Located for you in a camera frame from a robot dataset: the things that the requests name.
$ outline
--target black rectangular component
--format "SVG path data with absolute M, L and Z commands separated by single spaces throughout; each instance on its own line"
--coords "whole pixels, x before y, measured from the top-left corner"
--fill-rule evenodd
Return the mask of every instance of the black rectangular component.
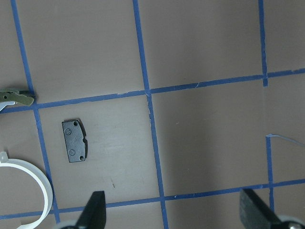
M 85 161 L 88 152 L 86 132 L 80 120 L 62 122 L 69 162 Z

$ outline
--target blue tape line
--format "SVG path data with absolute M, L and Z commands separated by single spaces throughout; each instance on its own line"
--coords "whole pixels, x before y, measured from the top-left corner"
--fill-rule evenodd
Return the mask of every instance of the blue tape line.
M 20 111 L 31 111 L 31 110 L 33 110 L 33 106 L 6 107 L 0 112 L 0 114 L 14 113 Z
M 272 184 L 272 187 L 283 187 L 283 186 L 300 185 L 300 184 L 305 184 L 305 179 L 281 181 Z
M 222 189 L 222 190 L 216 190 L 216 191 L 209 191 L 209 192 L 200 192 L 200 193 L 191 193 L 191 194 L 182 194 L 182 195 L 176 195 L 176 196 L 168 196 L 168 197 L 165 197 L 165 200 L 190 199 L 190 198 L 216 196 L 216 195 L 240 192 L 244 188 L 263 189 L 263 188 L 269 188 L 269 184 L 234 187 L 234 188 L 228 188 L 228 189 Z
M 266 151 L 267 151 L 267 168 L 268 168 L 268 181 L 269 184 L 273 184 L 273 169 L 272 169 L 272 152 L 271 152 L 271 137 L 272 135 L 267 135 L 266 139 Z M 269 189 L 269 206 L 272 211 L 274 211 L 274 192 L 273 187 Z
M 288 75 L 293 75 L 293 74 L 302 74 L 302 73 L 305 73 L 305 68 L 299 69 L 299 70 L 287 70 L 287 71 L 282 71 L 282 72 L 269 73 L 268 78 L 278 77 L 278 76 L 288 76 Z M 245 81 L 261 80 L 261 79 L 263 79 L 263 77 L 264 77 L 263 75 L 249 75 L 249 76 L 241 76 L 241 77 L 221 79 L 221 80 L 213 80 L 213 81 L 206 81 L 206 82 L 199 82 L 199 83 L 190 83 L 190 84 L 183 84 L 183 85 L 176 85 L 176 86 L 169 86 L 169 87 L 161 87 L 161 88 L 151 89 L 150 91 L 151 91 L 151 94 L 157 94 L 157 93 L 173 92 L 173 91 L 180 91 L 180 90 L 186 90 L 186 89 L 194 89 L 194 88 L 200 88 L 200 87 L 215 86 L 215 85 L 221 85 L 221 84 L 226 84 L 226 83 L 238 83 L 238 82 L 245 82 Z M 146 93 L 145 91 L 132 91 L 132 92 L 124 93 L 124 94 L 106 94 L 106 95 L 99 95 L 99 96 L 93 96 L 93 97 L 37 104 L 37 108 L 43 109 L 43 108 L 65 106 L 65 105 L 71 105 L 71 104 L 80 104 L 80 103 L 85 103 L 85 102 L 98 102 L 98 101 L 103 101 L 103 100 L 139 96 L 139 95 L 144 95 L 144 94 L 150 94 L 150 93 L 149 92 Z M 33 109 L 34 109 L 33 106 L 8 107 L 8 108 L 3 109 L 0 112 L 0 114 L 28 111 L 28 110 L 33 110 Z
M 51 184 L 52 190 L 53 190 L 53 211 L 54 211 L 54 215 L 55 215 L 55 220 L 56 220 L 56 223 L 60 223 L 61 220 L 60 220 L 60 216 L 59 216 L 59 212 L 58 212 L 58 206 L 57 206 L 57 201 L 56 201 L 56 197 L 55 197 L 55 190 L 54 190 L 54 186 L 53 186 L 53 182 L 52 182 L 51 170 L 50 170 L 47 150 L 46 150 L 46 146 L 45 146 L 45 142 L 44 142 L 41 120 L 40 120 L 38 109 L 34 109 L 34 116 L 35 116 L 35 120 L 36 120 L 38 138 L 39 138 L 39 142 L 40 142 L 40 146 L 41 146 L 42 158 L 43 158 L 44 167 L 46 170 L 46 176 L 47 176 L 48 180 L 50 181 L 50 184 Z
M 130 201 L 124 201 L 124 202 L 109 203 L 109 204 L 106 204 L 106 207 L 107 208 L 114 208 L 114 207 L 121 207 L 121 206 L 128 206 L 128 205 L 154 203 L 154 202 L 159 202 L 160 200 L 161 200 L 160 197 L 130 200 Z
M 132 96 L 138 96 L 138 95 L 144 95 L 144 94 L 145 94 L 144 91 L 134 91 L 134 92 L 128 92 L 128 93 L 123 93 L 123 94 L 107 94 L 107 95 L 100 95 L 100 96 L 80 98 L 80 99 L 63 100 L 63 101 L 51 102 L 51 103 L 45 103 L 45 104 L 37 104 L 37 107 L 39 109 L 42 109 L 42 108 L 65 106 L 65 105 L 71 105 L 71 104 L 80 104 L 80 103 L 85 103 L 85 102 L 97 102 L 97 101 L 110 100 L 110 99 L 126 98 L 126 97 L 132 97 Z
M 268 77 L 271 78 L 271 77 L 279 77 L 279 76 L 287 76 L 287 75 L 297 75 L 303 73 L 305 73 L 305 68 L 268 73 Z
M 54 214 L 53 210 L 51 210 L 48 215 Z M 17 213 L 17 214 L 10 214 L 10 215 L 4 215 L 0 216 L 1 219 L 15 219 L 15 218 L 22 218 L 22 217 L 31 217 L 31 216 L 41 216 L 42 211 L 33 211 L 33 212 L 25 212 L 25 213 Z
M 166 212 L 166 205 L 165 205 L 165 199 L 164 199 L 164 189 L 163 189 L 163 181 L 162 181 L 161 165 L 160 165 L 160 156 L 159 156 L 157 134 L 156 134 L 154 114 L 153 114 L 153 101 L 152 101 L 151 90 L 149 88 L 149 80 L 148 80 L 148 74 L 147 74 L 147 65 L 146 65 L 146 60 L 145 60 L 145 51 L 144 51 L 144 43 L 143 43 L 143 36 L 142 36 L 140 12 L 139 12 L 139 3 L 137 0 L 132 0 L 132 3 L 133 3 L 134 20 L 135 20 L 135 26 L 136 26 L 137 38 L 138 38 L 138 46 L 139 46 L 139 54 L 140 54 L 140 61 L 141 61 L 144 90 L 146 93 L 148 109 L 150 112 L 149 118 L 151 121 L 152 144 L 153 144 L 154 156 L 155 156 L 155 162 L 156 162 L 159 194 L 160 194 L 160 198 L 161 198 L 160 203 L 161 203 L 161 210 L 162 210 L 163 226 L 164 226 L 164 229 L 168 229 L 167 212 Z
M 144 88 L 145 88 L 145 92 L 148 93 L 150 89 L 149 89 L 149 81 L 148 81 L 147 67 L 146 67 L 146 60 L 145 60 L 145 51 L 144 51 L 144 43 L 143 43 L 143 36 L 142 36 L 139 3 L 138 3 L 138 0 L 132 0 L 132 3 L 133 3 L 135 27 L 136 27 L 137 38 L 138 38 L 138 46 L 139 46 Z
M 25 51 L 17 4 L 16 4 L 15 0 L 11 0 L 10 3 L 11 3 L 11 7 L 12 7 L 12 13 L 13 13 L 13 17 L 14 17 L 16 33 L 17 33 L 17 37 L 18 37 L 19 48 L 20 48 L 20 52 L 21 52 L 21 58 L 22 58 L 22 62 L 23 62 L 26 80 L 28 83 L 28 88 L 29 88 L 29 91 L 32 94 L 34 94 L 34 88 L 33 88 L 33 83 L 32 83 L 32 79 L 31 79 L 28 58 L 27 58 L 26 51 Z M 35 120 L 36 120 L 36 126 L 38 129 L 38 136 L 39 136 L 39 141 L 40 141 L 40 145 L 41 145 L 42 157 L 43 157 L 43 162 L 44 162 L 45 169 L 46 169 L 47 178 L 51 182 L 51 186 L 53 189 L 53 211 L 54 211 L 56 223 L 59 223 L 60 217 L 59 217 L 59 213 L 58 213 L 55 192 L 54 192 L 54 188 L 53 188 L 53 184 L 52 184 L 51 171 L 50 171 L 50 167 L 49 167 L 48 157 L 46 154 L 45 143 L 44 143 L 43 134 L 42 134 L 41 121 L 40 121 L 38 109 L 35 106 L 36 106 L 36 101 L 34 102 L 34 105 L 33 105 L 33 107 L 34 107 L 33 111 L 34 111 L 34 116 L 35 116 Z
M 28 58 L 27 58 L 27 54 L 26 54 L 26 51 L 25 51 L 23 36 L 22 36 L 22 32 L 21 32 L 21 25 L 20 25 L 20 20 L 19 20 L 19 16 L 18 16 L 18 9 L 17 9 L 16 0 L 11 0 L 10 4 L 11 4 L 12 11 L 13 11 L 13 17 L 14 17 L 14 21 L 15 21 L 15 27 L 16 27 L 16 32 L 17 32 L 17 37 L 18 37 L 19 48 L 20 48 L 20 52 L 21 52 L 25 77 L 27 79 L 29 91 L 32 94 L 34 94 L 34 87 L 33 87 L 32 79 L 31 79 Z
M 267 150 L 267 166 L 268 166 L 268 181 L 273 183 L 273 169 L 272 169 L 272 152 L 271 152 L 271 139 L 270 135 L 266 137 L 266 150 Z
M 83 211 L 85 207 L 76 207 L 76 208 L 64 208 L 59 209 L 59 213 L 70 213 L 70 212 L 76 212 L 76 211 Z
M 275 198 L 274 198 L 274 188 L 269 188 L 269 207 L 272 211 L 275 211 Z
M 164 93 L 164 92 L 180 91 L 180 90 L 194 89 L 200 87 L 215 86 L 226 83 L 237 83 L 237 82 L 261 80 L 261 79 L 263 79 L 262 75 L 249 75 L 249 76 L 241 76 L 241 77 L 234 77 L 234 78 L 221 79 L 221 80 L 212 80 L 212 81 L 205 81 L 199 83 L 190 83 L 190 84 L 183 84 L 177 86 L 155 88 L 155 89 L 151 89 L 151 92 L 153 94 Z
M 209 191 L 209 192 L 201 192 L 201 193 L 167 196 L 167 197 L 164 197 L 164 199 L 166 201 L 169 201 L 169 200 L 178 200 L 178 199 L 200 198 L 200 197 L 209 197 L 209 196 L 216 196 L 216 195 L 222 195 L 222 194 L 228 194 L 228 193 L 236 193 L 236 192 L 239 192 L 243 188 L 263 189 L 263 188 L 284 187 L 284 186 L 300 185 L 300 184 L 305 184 L 305 179 L 289 180 L 289 181 L 283 181 L 283 182 L 278 182 L 278 183 L 273 183 L 273 184 L 260 184 L 260 185 L 251 185 L 251 186 L 243 186 L 243 187 L 234 187 L 234 188 L 221 189 L 221 190 Z M 124 202 L 117 202 L 117 203 L 109 203 L 109 204 L 106 204 L 106 207 L 114 208 L 114 207 L 153 203 L 153 202 L 160 202 L 160 201 L 161 201 L 161 198 L 156 197 L 156 198 L 131 200 L 131 201 L 124 201 Z M 69 212 L 83 211 L 83 210 L 84 210 L 84 207 L 63 208 L 63 209 L 59 209 L 59 213 L 69 213 Z M 4 216 L 0 216 L 0 219 L 13 219 L 13 218 L 28 217 L 28 216 L 39 216 L 41 214 L 42 214 L 42 211 L 35 211 L 35 212 L 19 213 L 19 214 L 12 214 L 12 215 L 4 215 Z M 51 214 L 54 214 L 54 210 L 51 210 L 49 212 L 49 215 L 51 215 Z
M 259 11 L 259 28 L 261 37 L 261 54 L 262 54 L 262 71 L 263 71 L 263 85 L 268 86 L 267 62 L 266 62 L 266 44 L 265 44 L 265 27 L 264 27 L 264 0 L 258 0 Z

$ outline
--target scratch mark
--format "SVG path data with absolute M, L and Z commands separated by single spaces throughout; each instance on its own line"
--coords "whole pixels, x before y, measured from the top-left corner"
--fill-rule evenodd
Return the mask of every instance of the scratch mark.
M 112 178 L 110 178 L 110 180 L 111 180 L 111 182 L 112 182 L 113 188 L 115 188 L 115 185 L 114 185 L 114 182 L 113 182 Z

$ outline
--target white clip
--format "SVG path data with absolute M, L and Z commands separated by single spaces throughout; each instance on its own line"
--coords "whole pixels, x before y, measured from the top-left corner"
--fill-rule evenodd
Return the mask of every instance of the white clip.
M 47 217 L 52 206 L 53 191 L 51 184 L 49 183 L 49 180 L 44 175 L 44 173 L 41 172 L 36 166 L 26 161 L 22 161 L 18 159 L 9 159 L 6 152 L 0 153 L 0 167 L 12 167 L 12 168 L 20 169 L 26 172 L 27 174 L 29 174 L 31 177 L 33 177 L 40 186 L 44 198 L 44 207 L 43 207 L 42 215 L 37 221 L 30 224 L 21 225 L 17 229 L 36 228 Z
M 15 101 L 2 102 L 0 103 L 0 111 L 2 111 L 8 105 L 15 105 L 15 104 L 16 104 Z

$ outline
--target metal clip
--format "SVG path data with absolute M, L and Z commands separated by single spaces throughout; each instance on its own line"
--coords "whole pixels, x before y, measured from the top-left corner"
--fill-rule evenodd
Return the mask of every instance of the metal clip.
M 34 95 L 29 91 L 15 88 L 0 90 L 0 111 L 8 105 L 23 104 L 31 106 L 34 102 Z

